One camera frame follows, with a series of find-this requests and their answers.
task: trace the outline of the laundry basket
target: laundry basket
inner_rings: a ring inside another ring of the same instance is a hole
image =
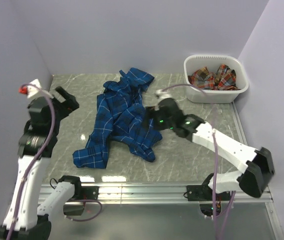
[[[204,90],[206,96],[199,90],[186,86],[186,97],[194,103],[229,104],[239,94],[245,92],[249,87],[247,74],[242,64],[234,57],[226,55],[192,55],[184,61],[185,82],[190,84],[188,75],[196,70],[207,67],[208,71],[215,73],[221,64],[234,69],[236,73],[236,86],[239,90]]]

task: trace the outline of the white wall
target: white wall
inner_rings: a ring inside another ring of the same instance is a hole
[[[250,87],[236,106],[248,143],[273,154],[270,189],[284,230],[284,0],[269,1],[239,58]]]
[[[10,1],[0,0],[0,225],[18,173],[18,141],[28,120],[23,83],[39,78],[50,86],[51,75]]]
[[[53,74],[182,73],[196,53],[238,57],[268,0],[11,0]]]

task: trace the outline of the marble surface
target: marble surface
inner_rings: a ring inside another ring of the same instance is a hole
[[[155,79],[143,95],[143,104],[156,104],[155,91],[167,86],[183,83],[183,74],[153,74]],[[130,154],[127,145],[111,142],[106,169],[77,168],[72,153],[85,147],[93,131],[97,113],[97,95],[103,93],[103,83],[118,81],[119,74],[72,74],[56,75],[51,90],[62,86],[75,95],[80,108],[61,121],[58,142],[53,150],[44,183],[50,178],[63,175],[79,176],[83,182],[186,182],[201,183],[214,170],[214,153],[200,145],[179,138],[171,130],[162,131],[163,139],[154,147],[156,160],[147,162]],[[170,90],[185,114],[195,114],[209,121],[215,116],[216,129],[235,140],[239,140],[230,104],[193,103],[187,100],[184,87]],[[234,171],[226,160],[219,159],[219,173]]]

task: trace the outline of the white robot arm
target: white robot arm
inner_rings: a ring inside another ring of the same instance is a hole
[[[51,232],[51,222],[56,218],[64,217],[65,203],[70,199],[83,199],[80,178],[63,176],[58,180],[54,192],[43,204],[38,206],[43,177],[50,163],[53,148],[58,141],[60,121],[78,109],[79,104],[73,95],[67,93],[60,86],[55,90],[65,99],[63,102],[59,102],[49,92],[41,90],[37,79],[30,84],[32,85],[20,89],[20,93],[26,94],[31,100],[28,105],[30,120],[27,121],[24,134],[19,140],[18,175],[11,205],[3,224],[0,225],[0,239],[48,239]],[[54,124],[52,124],[51,108],[44,96],[50,98],[54,108]],[[40,156],[35,159],[39,149],[45,146],[52,126],[53,131],[48,144]]]
[[[251,197],[261,197],[271,178],[275,174],[272,155],[262,147],[260,150],[244,145],[220,131],[194,114],[184,115],[177,103],[166,91],[156,92],[158,104],[146,108],[146,125],[153,119],[156,130],[172,129],[179,137],[215,150],[213,131],[218,143],[218,154],[237,170],[217,174],[216,193],[242,190]],[[212,200],[213,174],[203,182],[202,192],[207,200]]]

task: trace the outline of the purple cable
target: purple cable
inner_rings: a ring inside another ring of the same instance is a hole
[[[19,206],[20,206],[20,203],[21,203],[22,192],[23,192],[24,185],[25,185],[25,183],[27,181],[28,175],[29,175],[33,165],[36,163],[36,161],[38,160],[39,156],[42,154],[42,152],[44,151],[44,149],[48,145],[48,143],[49,143],[49,141],[50,141],[50,139],[52,137],[54,125],[55,125],[55,122],[56,122],[56,114],[55,114],[53,103],[50,100],[50,98],[46,94],[44,94],[42,89],[40,89],[39,87],[37,87],[37,86],[35,86],[33,84],[26,83],[26,84],[23,84],[21,86],[21,88],[23,88],[25,86],[32,86],[32,87],[36,88],[37,90],[39,90],[41,92],[41,94],[43,95],[43,97],[45,98],[45,100],[47,101],[47,104],[48,104],[48,106],[50,108],[50,113],[51,113],[51,127],[50,127],[48,135],[47,135],[47,137],[45,139],[45,142],[43,143],[42,147],[37,151],[36,155],[34,156],[32,161],[30,162],[29,166],[26,168],[26,170],[24,172],[24,175],[22,177],[21,184],[20,184],[20,187],[18,188],[17,195],[16,195],[16,202],[15,202],[15,207],[14,207],[14,213],[13,213],[13,219],[12,219],[11,227],[10,227],[8,233],[7,233],[6,240],[10,240],[10,238],[12,236],[12,233],[14,231],[14,227],[15,227],[16,222],[17,222],[17,216],[18,216],[18,213],[19,213]]]
[[[72,217],[66,216],[67,219],[70,219],[71,221],[74,222],[86,222],[90,221],[92,219],[95,219],[101,212],[102,212],[102,203],[99,202],[98,200],[93,200],[93,199],[81,199],[81,200],[76,200],[75,202],[82,202],[82,203],[97,203],[100,205],[100,209],[98,210],[97,214],[95,214],[92,217],[86,218],[86,219],[74,219]]]
[[[188,84],[188,83],[181,83],[181,84],[175,84],[175,85],[172,85],[172,86],[168,86],[164,89],[162,89],[162,91],[167,91],[171,88],[175,88],[175,87],[180,87],[180,86],[187,86],[187,87],[192,87],[194,89],[197,89],[199,90],[201,93],[203,93],[203,95],[205,97],[209,97],[208,94],[202,90],[201,88],[198,88],[192,84]],[[215,120],[215,113],[216,112],[213,112],[213,120]],[[211,123],[211,126],[212,126],[212,129],[214,129],[214,125],[215,125],[215,122],[212,121]],[[215,161],[214,161],[214,172],[213,172],[213,186],[212,186],[212,205],[213,205],[213,224],[214,224],[214,230],[215,230],[215,238],[217,240],[221,239],[221,234],[218,234],[218,223],[217,223],[217,205],[216,205],[216,202],[217,202],[217,196],[216,196],[216,186],[217,186],[217,174],[218,174],[218,165],[219,165],[219,154],[218,154],[218,143],[217,143],[217,139],[216,139],[216,133],[215,131],[212,131],[212,137],[213,137],[213,144],[214,144],[214,152],[215,152]],[[228,206],[227,206],[227,209],[226,209],[226,214],[225,214],[225,218],[224,218],[224,222],[223,222],[223,226],[221,228],[221,233],[224,231],[224,227],[227,223],[227,218],[228,218],[228,215],[229,215],[229,212],[230,212],[230,209],[231,209],[231,206],[232,206],[232,203],[233,203],[233,200],[234,200],[234,197],[230,199],[229,203],[228,203]]]
[[[236,196],[236,191],[233,191],[232,195],[231,195],[231,199],[228,202],[228,205],[227,205],[227,208],[226,208],[226,211],[225,211],[224,221],[223,221],[223,224],[222,224],[222,227],[221,227],[221,231],[220,231],[220,234],[219,234],[219,238],[218,238],[219,240],[221,240],[223,238],[224,229],[226,228],[227,219],[228,219],[230,210],[232,208],[232,203],[234,201],[235,196]]]

